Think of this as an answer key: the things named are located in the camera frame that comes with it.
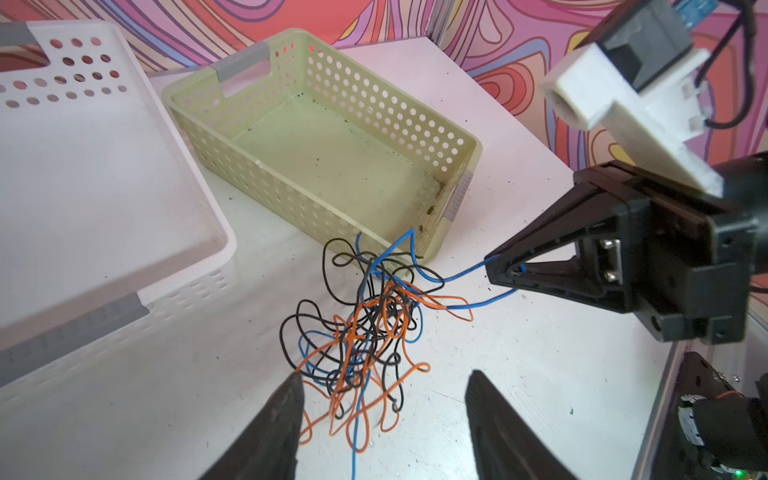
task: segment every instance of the yellow plastic basket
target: yellow plastic basket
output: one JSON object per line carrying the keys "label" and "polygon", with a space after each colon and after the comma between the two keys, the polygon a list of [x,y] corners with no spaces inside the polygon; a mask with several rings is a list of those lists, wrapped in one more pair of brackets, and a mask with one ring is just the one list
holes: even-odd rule
{"label": "yellow plastic basket", "polygon": [[321,243],[438,251],[479,141],[310,33],[290,29],[163,92],[202,163]]}

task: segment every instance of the gray basket handle insert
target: gray basket handle insert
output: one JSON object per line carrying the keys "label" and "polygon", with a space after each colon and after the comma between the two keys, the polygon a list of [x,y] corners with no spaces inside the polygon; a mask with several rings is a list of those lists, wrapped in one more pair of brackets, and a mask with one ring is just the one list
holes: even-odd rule
{"label": "gray basket handle insert", "polygon": [[229,57],[222,58],[216,63],[211,64],[211,67],[216,70],[219,83],[224,83],[265,60],[270,60],[270,46],[260,41],[233,53]]}

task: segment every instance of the black cable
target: black cable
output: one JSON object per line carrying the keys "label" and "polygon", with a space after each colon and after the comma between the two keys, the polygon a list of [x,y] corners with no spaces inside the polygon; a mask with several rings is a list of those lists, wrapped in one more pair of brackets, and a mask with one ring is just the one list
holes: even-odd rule
{"label": "black cable", "polygon": [[[330,264],[343,268],[356,264],[360,271],[363,273],[362,280],[356,289],[355,301],[343,300],[330,285],[328,280],[328,274],[326,271],[328,257],[328,250],[331,246],[340,247],[341,251],[335,253],[330,258]],[[328,294],[339,304],[343,306],[351,306],[353,311],[357,311],[360,306],[359,318],[356,322],[356,331],[354,332],[361,339],[368,339],[368,345],[366,341],[356,340],[353,343],[352,350],[354,352],[355,361],[348,362],[347,367],[354,366],[369,366],[371,362],[376,362],[382,366],[382,387],[383,391],[386,391],[386,375],[387,372],[391,372],[391,368],[395,370],[396,381],[400,379],[399,365],[402,362],[403,354],[399,351],[403,348],[403,345],[398,338],[395,342],[389,343],[384,349],[379,347],[380,342],[388,337],[388,333],[384,327],[381,329],[378,327],[379,321],[382,319],[390,331],[395,330],[394,334],[398,336],[402,333],[402,329],[405,328],[408,331],[415,331],[419,329],[419,324],[423,321],[422,318],[416,319],[413,315],[418,302],[407,295],[402,293],[400,289],[388,288],[392,283],[398,283],[400,279],[404,279],[409,283],[413,283],[416,278],[416,265],[408,265],[405,262],[398,260],[396,257],[407,256],[410,258],[410,252],[392,253],[387,258],[381,259],[376,267],[377,275],[380,274],[380,278],[376,278],[370,272],[371,266],[377,261],[378,256],[372,252],[360,252],[357,253],[354,250],[353,245],[343,239],[334,238],[326,242],[323,246],[322,271],[323,282],[325,283]],[[439,280],[439,284],[427,290],[424,293],[434,293],[445,286],[443,278],[432,269],[426,266],[418,265],[424,271],[431,273],[436,279]],[[378,300],[376,307],[367,307],[367,303],[374,303],[373,300]],[[307,313],[303,307],[311,307],[311,311]],[[408,313],[409,321],[407,324],[399,323],[397,318],[403,313],[403,309],[406,309]],[[296,305],[296,311],[288,316],[280,325],[279,337],[280,347],[283,350],[283,355],[286,358],[288,364],[296,369],[298,364],[295,363],[288,353],[286,347],[286,326],[293,321],[296,324],[299,336],[307,345],[307,349],[317,350],[317,354],[311,360],[311,366],[309,368],[302,368],[301,374],[315,382],[317,385],[324,387],[331,396],[335,391],[348,392],[352,389],[358,389],[362,387],[364,378],[362,377],[361,370],[350,368],[348,373],[342,376],[341,367],[345,362],[344,358],[341,358],[342,349],[333,351],[335,346],[329,346],[325,349],[318,349],[319,346],[313,341],[309,333],[312,328],[307,328],[307,322],[318,322],[326,331],[336,333],[340,331],[343,336],[347,336],[352,329],[351,326],[346,326],[341,322],[337,322],[335,319],[327,319],[323,317],[318,305],[312,300],[304,299],[300,300]],[[339,386],[339,379],[344,378],[344,384]],[[402,410],[402,406],[405,403],[405,391],[402,383],[398,384],[399,399],[395,396],[388,394],[388,398],[392,401],[392,410],[397,413]],[[339,406],[339,410],[334,414],[334,417],[338,420],[344,418],[347,413],[353,411],[353,406],[344,408]]]}
{"label": "black cable", "polygon": [[753,3],[755,1],[756,0],[741,0],[741,13],[730,26],[730,28],[728,28],[728,31],[723,36],[723,38],[720,39],[720,42],[717,44],[715,49],[712,50],[712,55],[707,59],[707,61],[704,62],[704,64],[699,69],[699,73],[696,75],[694,84],[698,88],[701,85],[701,82],[707,76],[707,72],[710,70],[715,60],[717,60],[717,57],[720,56],[733,36],[739,30],[739,27],[741,27],[744,35],[744,99],[741,103],[741,109],[739,110],[739,113],[736,115],[736,117],[727,122],[719,122],[711,118],[706,119],[704,124],[709,128],[713,128],[715,130],[727,130],[729,128],[736,127],[746,118],[746,116],[750,113],[750,109],[752,108],[752,103],[754,102],[755,98],[754,42],[757,34],[755,11],[753,7]]}

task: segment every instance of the robotic arm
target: robotic arm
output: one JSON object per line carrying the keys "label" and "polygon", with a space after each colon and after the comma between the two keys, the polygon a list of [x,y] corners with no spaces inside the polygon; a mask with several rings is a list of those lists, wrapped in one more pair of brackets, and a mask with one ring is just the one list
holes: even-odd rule
{"label": "robotic arm", "polygon": [[[734,4],[751,65],[752,1]],[[576,172],[570,191],[486,257],[491,283],[635,313],[664,342],[742,340],[750,277],[768,271],[768,152],[712,168],[684,143],[705,126],[734,126],[752,102],[748,67],[737,118],[719,124],[699,104],[714,56],[693,47],[689,29],[715,6],[627,0],[545,77],[561,118],[585,130],[602,122],[636,167]],[[568,243],[572,259],[530,262]]]}

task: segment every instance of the black plastic housing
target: black plastic housing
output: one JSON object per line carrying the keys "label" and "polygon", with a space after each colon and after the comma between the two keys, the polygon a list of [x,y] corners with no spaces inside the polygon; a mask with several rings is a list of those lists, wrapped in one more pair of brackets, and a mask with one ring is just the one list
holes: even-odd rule
{"label": "black plastic housing", "polygon": [[600,46],[624,79],[641,91],[682,58],[694,40],[668,0],[627,0],[581,41]]}

